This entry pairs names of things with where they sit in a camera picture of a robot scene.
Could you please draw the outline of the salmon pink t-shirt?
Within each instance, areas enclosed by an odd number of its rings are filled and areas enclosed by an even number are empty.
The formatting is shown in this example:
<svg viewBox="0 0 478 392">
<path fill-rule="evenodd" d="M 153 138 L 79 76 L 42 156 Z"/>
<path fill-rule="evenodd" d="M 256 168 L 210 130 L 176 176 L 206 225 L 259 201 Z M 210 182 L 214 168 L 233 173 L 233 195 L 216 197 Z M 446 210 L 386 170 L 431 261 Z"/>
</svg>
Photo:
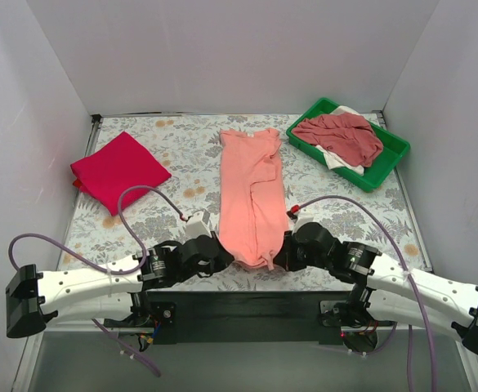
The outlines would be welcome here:
<svg viewBox="0 0 478 392">
<path fill-rule="evenodd" d="M 248 268 L 273 270 L 288 231 L 279 132 L 230 129 L 220 138 L 220 242 Z"/>
</svg>

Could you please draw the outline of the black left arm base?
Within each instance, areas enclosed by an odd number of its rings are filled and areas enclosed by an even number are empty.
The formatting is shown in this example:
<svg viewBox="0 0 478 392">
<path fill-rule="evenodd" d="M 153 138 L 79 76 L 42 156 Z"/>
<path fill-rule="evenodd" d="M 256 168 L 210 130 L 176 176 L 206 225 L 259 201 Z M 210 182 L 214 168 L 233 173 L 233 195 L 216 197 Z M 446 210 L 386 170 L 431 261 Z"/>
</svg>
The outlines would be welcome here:
<svg viewBox="0 0 478 392">
<path fill-rule="evenodd" d="M 123 295 L 116 302 L 122 306 L 122 315 L 101 316 L 101 323 L 111 332 L 127 330 L 127 334 L 135 337 L 136 350 L 140 354 L 159 342 L 174 342 L 177 311 L 174 302 L 159 301 L 148 292 Z"/>
</svg>

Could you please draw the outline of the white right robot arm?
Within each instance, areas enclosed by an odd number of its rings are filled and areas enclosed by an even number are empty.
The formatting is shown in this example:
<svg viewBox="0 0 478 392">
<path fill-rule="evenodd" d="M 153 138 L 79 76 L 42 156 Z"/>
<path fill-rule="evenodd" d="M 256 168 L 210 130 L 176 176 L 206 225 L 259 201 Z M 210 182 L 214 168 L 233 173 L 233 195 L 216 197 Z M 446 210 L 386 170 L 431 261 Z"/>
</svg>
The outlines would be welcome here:
<svg viewBox="0 0 478 392">
<path fill-rule="evenodd" d="M 478 285 L 405 269 L 374 247 L 342 242 L 311 222 L 284 235 L 275 264 L 287 271 L 316 267 L 352 286 L 325 313 L 335 327 L 403 323 L 445 334 L 478 355 Z"/>
</svg>

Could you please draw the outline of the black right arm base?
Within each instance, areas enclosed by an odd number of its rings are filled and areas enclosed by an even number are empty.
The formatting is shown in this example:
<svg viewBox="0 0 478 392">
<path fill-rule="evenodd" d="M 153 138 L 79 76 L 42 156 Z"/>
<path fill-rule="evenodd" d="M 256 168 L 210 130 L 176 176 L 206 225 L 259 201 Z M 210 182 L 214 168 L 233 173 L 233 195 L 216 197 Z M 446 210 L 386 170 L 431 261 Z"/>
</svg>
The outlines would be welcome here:
<svg viewBox="0 0 478 392">
<path fill-rule="evenodd" d="M 367 358 L 377 354 L 395 335 L 397 322 L 377 320 L 369 314 L 372 294 L 372 289 L 354 288 L 344 300 L 319 303 L 319 322 L 339 330 L 348 355 Z"/>
</svg>

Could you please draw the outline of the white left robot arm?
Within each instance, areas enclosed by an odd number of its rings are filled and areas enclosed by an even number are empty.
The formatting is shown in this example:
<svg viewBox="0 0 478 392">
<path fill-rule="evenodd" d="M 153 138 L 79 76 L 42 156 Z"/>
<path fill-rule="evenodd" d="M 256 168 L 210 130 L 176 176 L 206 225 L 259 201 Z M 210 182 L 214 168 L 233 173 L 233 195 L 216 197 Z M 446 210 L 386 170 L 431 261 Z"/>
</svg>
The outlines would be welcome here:
<svg viewBox="0 0 478 392">
<path fill-rule="evenodd" d="M 50 323 L 88 319 L 149 326 L 161 316 L 151 303 L 150 290 L 170 288 L 194 276 L 209 278 L 233 259 L 210 233 L 185 243 L 165 241 L 105 267 L 40 271 L 36 265 L 24 265 L 5 289 L 7 337 L 24 338 Z"/>
</svg>

